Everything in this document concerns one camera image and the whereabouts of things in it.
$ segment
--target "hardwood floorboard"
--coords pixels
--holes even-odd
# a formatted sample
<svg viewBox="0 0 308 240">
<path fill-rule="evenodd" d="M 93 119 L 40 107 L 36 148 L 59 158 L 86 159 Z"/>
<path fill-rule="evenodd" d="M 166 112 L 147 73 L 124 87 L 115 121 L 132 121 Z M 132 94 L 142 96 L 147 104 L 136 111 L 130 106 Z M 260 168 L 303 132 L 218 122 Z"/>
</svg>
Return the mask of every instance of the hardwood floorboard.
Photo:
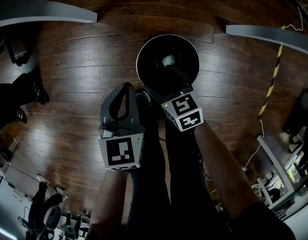
<svg viewBox="0 0 308 240">
<path fill-rule="evenodd" d="M 137 55 L 142 45 L 158 34 L 179 34 L 195 46 L 200 72 L 194 88 L 204 117 L 238 162 L 246 165 L 258 146 L 256 136 L 261 127 L 256 118 L 272 80 L 279 45 L 226 35 L 220 22 L 299 26 L 298 11 L 288 0 L 51 1 L 95 11 L 99 20 L 92 24 L 49 21 L 15 28 L 13 35 L 20 32 L 20 40 L 13 44 L 17 54 L 25 51 L 22 30 L 32 40 L 33 54 L 27 64 L 18 67 L 5 49 L 0 54 L 0 84 L 12 83 L 39 66 L 50 102 L 23 106 L 28 123 L 7 125 L 1 134 L 16 142 L 14 167 L 31 177 L 41 174 L 66 191 L 69 198 L 63 209 L 77 214 L 92 209 L 106 173 L 98 144 L 100 106 L 124 82 L 143 87 L 136 72 Z M 308 35 L 306 25 L 303 32 Z M 305 87 L 308 55 L 284 47 L 275 87 L 262 116 L 266 141 L 282 162 L 289 154 L 281 128 Z M 165 123 L 160 118 L 158 124 L 159 136 L 165 140 Z M 161 144 L 167 160 L 166 143 Z M 169 181 L 168 161 L 166 168 Z M 260 150 L 245 173 L 252 184 L 270 171 L 272 165 Z M 22 189 L 22 181 L 17 184 Z M 129 179 L 125 222 L 131 198 Z"/>
</svg>

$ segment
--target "sleeve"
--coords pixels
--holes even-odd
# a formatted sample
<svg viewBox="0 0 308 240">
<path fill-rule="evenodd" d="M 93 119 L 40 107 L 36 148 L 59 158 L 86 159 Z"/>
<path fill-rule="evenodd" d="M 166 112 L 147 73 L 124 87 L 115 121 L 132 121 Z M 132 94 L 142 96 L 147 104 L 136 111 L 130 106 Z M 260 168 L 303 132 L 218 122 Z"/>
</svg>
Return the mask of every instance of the sleeve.
<svg viewBox="0 0 308 240">
<path fill-rule="evenodd" d="M 295 239 L 292 230 L 262 202 L 246 208 L 231 227 L 237 239 Z"/>
</svg>

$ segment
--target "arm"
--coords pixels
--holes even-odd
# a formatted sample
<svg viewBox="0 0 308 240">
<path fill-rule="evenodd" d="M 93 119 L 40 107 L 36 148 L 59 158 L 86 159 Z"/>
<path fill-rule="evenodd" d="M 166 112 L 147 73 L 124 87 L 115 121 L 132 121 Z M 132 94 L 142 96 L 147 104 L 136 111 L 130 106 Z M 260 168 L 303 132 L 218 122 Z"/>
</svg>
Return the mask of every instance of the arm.
<svg viewBox="0 0 308 240">
<path fill-rule="evenodd" d="M 121 225 L 127 183 L 126 171 L 108 170 L 94 202 L 87 240 L 113 238 Z"/>
<path fill-rule="evenodd" d="M 220 198 L 231 218 L 236 218 L 258 199 L 241 166 L 207 122 L 197 126 L 194 134 Z"/>
</svg>

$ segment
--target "cable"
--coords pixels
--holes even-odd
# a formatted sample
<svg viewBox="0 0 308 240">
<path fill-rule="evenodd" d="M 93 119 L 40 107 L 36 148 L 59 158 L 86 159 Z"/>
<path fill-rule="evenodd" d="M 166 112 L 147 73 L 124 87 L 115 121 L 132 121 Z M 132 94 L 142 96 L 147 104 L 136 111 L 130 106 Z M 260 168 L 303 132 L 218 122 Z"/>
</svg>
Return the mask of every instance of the cable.
<svg viewBox="0 0 308 240">
<path fill-rule="evenodd" d="M 300 13 L 299 8 L 300 8 L 300 7 L 301 7 L 301 8 L 304 8 L 305 6 L 308 6 L 308 4 L 305 4 L 305 5 L 303 5 L 303 6 L 298 6 L 298 7 L 297 7 L 298 12 L 299 12 L 299 16 L 300 16 L 300 22 L 301 22 L 301 24 L 302 24 L 302 28 L 301 28 L 301 29 L 300 29 L 300 28 L 296 29 L 292 24 L 288 25 L 288 26 L 285 27 L 285 28 L 293 27 L 293 29 L 294 29 L 295 31 L 303 31 L 303 19 L 302 19 L 302 14 Z"/>
<path fill-rule="evenodd" d="M 207 179 L 207 180 L 209 180 L 209 181 L 212 181 L 212 178 L 211 178 L 210 176 L 208 176 L 208 175 L 205 173 L 205 171 L 204 171 L 202 154 L 199 153 L 198 155 L 200 156 L 200 159 L 199 159 L 199 164 L 200 164 L 199 170 L 200 170 L 200 172 L 203 174 L 203 176 L 204 176 L 205 179 Z"/>
<path fill-rule="evenodd" d="M 25 207 L 24 207 L 24 217 L 23 217 L 23 219 L 25 219 L 25 209 L 26 209 L 26 208 L 27 208 L 27 209 L 29 210 L 29 212 L 30 212 L 30 209 L 29 209 L 27 206 L 25 206 Z"/>
<path fill-rule="evenodd" d="M 259 119 L 259 121 L 260 121 L 260 124 L 262 125 L 262 133 L 263 133 L 263 137 L 264 137 L 264 128 L 263 128 L 263 122 L 262 122 L 262 120 L 261 119 Z M 245 165 L 245 169 L 246 169 L 246 167 L 248 166 L 248 163 L 249 163 L 249 161 L 252 159 L 252 157 L 257 153 L 257 151 L 259 150 L 259 147 L 260 147 L 260 144 L 258 145 L 258 148 L 256 149 L 256 151 L 255 151 L 255 153 L 254 154 L 252 154 L 252 156 L 249 158 L 249 160 L 248 160 L 248 162 L 247 162 L 247 164 Z"/>
</svg>

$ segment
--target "white cable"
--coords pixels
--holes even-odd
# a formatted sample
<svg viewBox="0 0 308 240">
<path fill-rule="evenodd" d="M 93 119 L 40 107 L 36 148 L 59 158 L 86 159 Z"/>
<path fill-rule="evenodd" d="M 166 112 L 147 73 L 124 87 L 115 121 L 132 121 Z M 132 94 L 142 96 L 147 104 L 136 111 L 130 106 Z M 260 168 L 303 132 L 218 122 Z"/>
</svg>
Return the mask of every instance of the white cable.
<svg viewBox="0 0 308 240">
<path fill-rule="evenodd" d="M 302 28 L 301 28 L 301 29 L 300 29 L 300 28 L 296 29 L 292 24 L 286 26 L 285 28 L 293 27 L 293 29 L 295 29 L 295 31 L 303 31 L 303 19 L 302 19 L 302 14 L 300 13 L 299 8 L 300 8 L 300 7 L 301 7 L 301 8 L 304 8 L 305 6 L 308 6 L 308 4 L 305 4 L 305 5 L 303 5 L 303 6 L 298 6 L 298 7 L 297 7 L 298 12 L 299 12 L 299 16 L 300 16 L 300 22 L 301 22 L 301 24 L 302 24 Z"/>
<path fill-rule="evenodd" d="M 263 128 L 263 122 L 262 122 L 262 120 L 260 119 L 259 120 L 260 121 L 260 124 L 262 125 L 262 133 L 263 133 L 263 137 L 264 137 L 264 128 Z M 256 149 L 256 151 L 255 151 L 255 153 L 254 154 L 252 154 L 252 156 L 249 158 L 249 160 L 248 160 L 248 162 L 247 162 L 247 164 L 245 165 L 245 169 L 246 169 L 246 167 L 248 166 L 248 163 L 249 163 L 249 161 L 252 159 L 252 157 L 257 153 L 257 151 L 259 150 L 259 147 L 260 147 L 260 144 L 258 145 L 258 148 Z"/>
</svg>

